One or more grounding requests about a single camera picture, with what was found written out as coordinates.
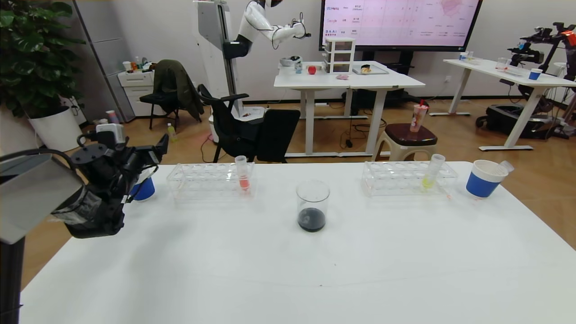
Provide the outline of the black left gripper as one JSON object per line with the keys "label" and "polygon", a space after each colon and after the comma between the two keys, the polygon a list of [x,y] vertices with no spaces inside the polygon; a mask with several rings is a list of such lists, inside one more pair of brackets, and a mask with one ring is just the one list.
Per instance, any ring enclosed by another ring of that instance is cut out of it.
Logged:
{"label": "black left gripper", "polygon": [[164,134],[156,146],[130,146],[124,150],[124,168],[128,171],[142,171],[160,164],[167,154],[169,135]]}

